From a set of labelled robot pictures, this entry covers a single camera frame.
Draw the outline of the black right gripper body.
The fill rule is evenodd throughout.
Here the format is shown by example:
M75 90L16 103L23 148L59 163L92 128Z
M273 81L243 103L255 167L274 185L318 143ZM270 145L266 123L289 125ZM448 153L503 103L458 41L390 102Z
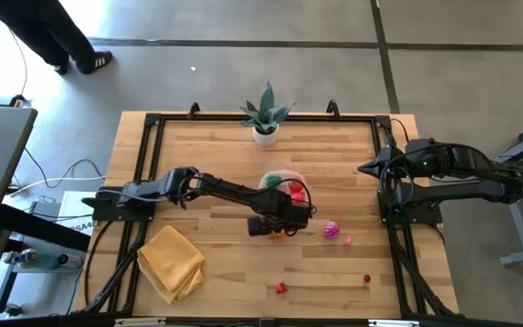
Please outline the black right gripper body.
M431 177L437 173L437 157L432 142L415 139L407 143L405 154L394 162L395 169L403 168L411 177Z

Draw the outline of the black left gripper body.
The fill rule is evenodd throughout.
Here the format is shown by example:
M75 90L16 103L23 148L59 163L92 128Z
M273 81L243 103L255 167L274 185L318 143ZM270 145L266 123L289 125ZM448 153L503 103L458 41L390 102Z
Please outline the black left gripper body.
M285 233L295 235L306 229L311 218L308 204L296 204L289 194L265 189L247 195L248 205L257 216L247 219L249 235Z

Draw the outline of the potted snake plant white pot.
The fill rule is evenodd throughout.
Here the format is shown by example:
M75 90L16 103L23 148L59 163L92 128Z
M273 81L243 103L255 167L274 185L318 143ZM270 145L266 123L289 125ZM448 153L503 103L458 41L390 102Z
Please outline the potted snake plant white pot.
M254 142L258 145L273 145L277 141L280 123L288 117L295 105L276 104L271 82L268 81L258 106L247 101L246 105L240 108L247 116L241 121L241 125L251 127Z

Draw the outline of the folded yellow cloth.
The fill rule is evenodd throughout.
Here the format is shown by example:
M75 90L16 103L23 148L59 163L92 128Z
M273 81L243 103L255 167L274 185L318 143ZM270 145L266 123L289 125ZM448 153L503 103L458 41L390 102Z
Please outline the folded yellow cloth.
M200 288L204 255L170 225L137 251L140 271L168 303L183 301Z

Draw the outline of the white printed paper sheet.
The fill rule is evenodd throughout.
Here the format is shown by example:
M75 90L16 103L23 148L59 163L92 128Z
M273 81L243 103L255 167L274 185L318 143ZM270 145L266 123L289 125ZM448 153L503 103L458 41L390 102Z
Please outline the white printed paper sheet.
M82 200L94 196L95 192L66 191L58 214L58 224L91 236L94 230L94 209Z

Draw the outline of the teal and white bottle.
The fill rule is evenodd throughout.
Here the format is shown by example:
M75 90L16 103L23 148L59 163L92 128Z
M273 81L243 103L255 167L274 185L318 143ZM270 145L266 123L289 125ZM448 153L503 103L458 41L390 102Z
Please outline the teal and white bottle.
M2 254L4 263L15 265L22 269L57 269L80 268L84 259L69 253L53 254L43 253L34 248L27 248L20 253L15 251Z

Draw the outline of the black desk beam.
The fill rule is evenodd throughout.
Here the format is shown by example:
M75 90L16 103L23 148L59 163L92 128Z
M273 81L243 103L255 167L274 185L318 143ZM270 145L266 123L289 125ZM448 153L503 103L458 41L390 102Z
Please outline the black desk beam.
M0 230L19 233L42 241L86 252L91 237L56 222L0 205Z

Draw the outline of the person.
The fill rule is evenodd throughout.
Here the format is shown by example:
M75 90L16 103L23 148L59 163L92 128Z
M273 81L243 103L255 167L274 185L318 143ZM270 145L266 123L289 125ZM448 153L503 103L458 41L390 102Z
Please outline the person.
M111 52L93 49L59 0L0 0L0 21L59 75L71 62L91 74L113 60Z

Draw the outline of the black aluminium table frame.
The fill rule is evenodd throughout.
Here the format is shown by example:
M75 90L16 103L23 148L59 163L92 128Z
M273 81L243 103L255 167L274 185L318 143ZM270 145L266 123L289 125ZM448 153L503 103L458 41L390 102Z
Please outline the black aluminium table frame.
M380 222L376 183L358 172L382 147L376 116L294 114L277 142L257 145L236 113L126 112L115 138L107 182L156 179L191 165L222 179L255 187L272 170L301 173L318 212L292 237L270 240L247 232L247 207L202 197L179 208L159 204L146 225L148 237L170 225L205 256L204 285L187 299L168 304L135 268L123 276L109 305L87 316L93 326L116 319L165 317L202 327L366 325L369 319L399 319L388 234ZM327 239L328 221L340 235ZM352 245L346 245L346 237ZM370 282L364 282L368 274ZM276 293L276 284L289 289Z

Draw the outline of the silver aluminium extrusion post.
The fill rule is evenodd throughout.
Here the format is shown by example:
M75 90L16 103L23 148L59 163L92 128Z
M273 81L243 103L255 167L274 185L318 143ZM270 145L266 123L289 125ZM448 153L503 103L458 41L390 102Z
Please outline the silver aluminium extrusion post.
M420 327L418 321L369 319L369 327Z
M133 317L116 319L113 327L159 327L166 324L165 317Z

